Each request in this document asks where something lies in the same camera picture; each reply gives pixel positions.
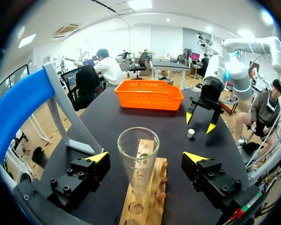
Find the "bolt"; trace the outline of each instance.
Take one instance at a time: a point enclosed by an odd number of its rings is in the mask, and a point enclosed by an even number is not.
[[[24,195],[23,199],[24,199],[25,201],[29,201],[29,195]]]
[[[57,180],[56,179],[51,179],[50,183],[51,183],[52,188],[57,186]]]
[[[222,187],[222,192],[223,193],[227,193],[229,191],[229,187],[228,186],[223,186]]]
[[[67,169],[67,175],[72,176],[74,174],[74,171],[72,169]]]
[[[83,178],[84,178],[84,176],[85,176],[85,175],[84,175],[84,173],[83,173],[83,172],[79,172],[79,173],[78,173],[78,178],[79,178],[79,179],[83,179]]]
[[[213,177],[214,176],[214,173],[213,172],[209,172],[208,173],[208,177]]]
[[[68,186],[68,185],[65,185],[62,190],[64,191],[64,193],[66,195],[70,194],[71,193],[71,188]]]
[[[235,186],[240,187],[242,185],[242,180],[241,179],[237,179],[234,184],[235,184]]]

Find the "orange basket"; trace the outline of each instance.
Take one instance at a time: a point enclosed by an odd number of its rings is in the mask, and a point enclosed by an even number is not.
[[[180,88],[166,81],[123,81],[115,92],[121,106],[127,108],[178,110],[184,99]]]

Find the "hand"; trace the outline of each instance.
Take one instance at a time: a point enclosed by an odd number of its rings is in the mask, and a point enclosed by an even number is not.
[[[263,133],[264,133],[265,135],[267,135],[268,131],[269,131],[269,129],[268,129],[266,126],[264,126],[264,128],[263,128]]]
[[[253,122],[251,127],[256,128],[257,127],[256,122]]]
[[[256,132],[256,122],[253,122],[251,125],[251,131]]]

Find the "white cap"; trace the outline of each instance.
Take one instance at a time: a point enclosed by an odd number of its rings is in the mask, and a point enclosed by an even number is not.
[[[189,129],[187,132],[187,137],[188,138],[192,138],[192,136],[194,135],[195,131],[193,129]]]

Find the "man in white shirt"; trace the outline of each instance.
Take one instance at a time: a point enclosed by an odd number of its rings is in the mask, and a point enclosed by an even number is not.
[[[109,57],[106,49],[99,49],[97,52],[98,64],[94,66],[96,73],[102,73],[106,80],[106,87],[117,87],[122,81],[122,70],[118,62]]]

